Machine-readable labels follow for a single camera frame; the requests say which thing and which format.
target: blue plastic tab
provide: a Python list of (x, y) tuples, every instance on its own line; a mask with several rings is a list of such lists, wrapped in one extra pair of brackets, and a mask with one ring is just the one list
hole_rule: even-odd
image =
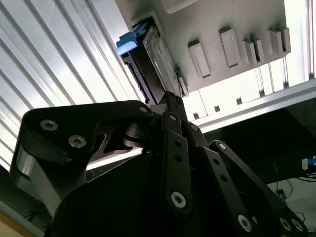
[(117, 42), (116, 52), (118, 56), (121, 56), (134, 48), (138, 47), (137, 37), (143, 35), (146, 32), (148, 22), (137, 25), (133, 32), (127, 32), (120, 37), (120, 41)]

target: white wall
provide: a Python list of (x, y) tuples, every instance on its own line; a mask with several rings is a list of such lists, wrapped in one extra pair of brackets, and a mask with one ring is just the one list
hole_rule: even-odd
[[(288, 207), (293, 212), (303, 212), (306, 221), (304, 222), (309, 231), (316, 230), (316, 183), (304, 182), (298, 179), (289, 179), (293, 186), (292, 195), (286, 200)], [(268, 185), (273, 191), (276, 190), (276, 183)], [(285, 181), (278, 182), (278, 188), (283, 189), (288, 196), (291, 186)]]

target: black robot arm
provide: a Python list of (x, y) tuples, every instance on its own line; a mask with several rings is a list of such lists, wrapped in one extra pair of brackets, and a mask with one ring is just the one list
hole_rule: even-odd
[[(135, 147), (141, 155), (87, 183), (90, 161)], [(308, 235), (227, 144), (207, 144), (170, 92), (151, 109), (124, 101), (26, 113), (10, 174), (53, 216), (47, 236)]]

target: metal frame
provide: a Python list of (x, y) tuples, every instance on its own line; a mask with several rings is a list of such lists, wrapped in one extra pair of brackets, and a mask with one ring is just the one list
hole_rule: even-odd
[(196, 119), (193, 123), (198, 125), (203, 133), (206, 133), (315, 97), (316, 80), (312, 79), (293, 87), (274, 92), (270, 95), (260, 97), (256, 100), (240, 104), (231, 111), (218, 112), (210, 116)]

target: small hole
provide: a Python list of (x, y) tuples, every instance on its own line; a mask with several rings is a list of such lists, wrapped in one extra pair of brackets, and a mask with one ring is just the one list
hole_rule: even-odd
[(175, 142), (174, 144), (176, 144), (177, 147), (181, 147), (180, 142)]
[(178, 161), (178, 162), (181, 162), (181, 161), (182, 161), (181, 157), (179, 157), (179, 156), (174, 156), (174, 158), (175, 158), (176, 161)]
[(179, 196), (176, 196), (175, 199), (178, 203), (182, 203), (182, 199)]
[(75, 138), (73, 140), (73, 143), (81, 144), (81, 140), (79, 138)]
[(221, 178), (224, 182), (227, 182), (227, 178), (224, 175), (221, 175)]
[(246, 227), (248, 226), (248, 223), (247, 223), (245, 220), (242, 220), (241, 222), (242, 222), (242, 224), (243, 224), (244, 226), (246, 226)]
[(54, 124), (52, 122), (47, 122), (45, 123), (45, 127), (53, 127)]
[(217, 159), (213, 160), (215, 164), (219, 164), (219, 161)]

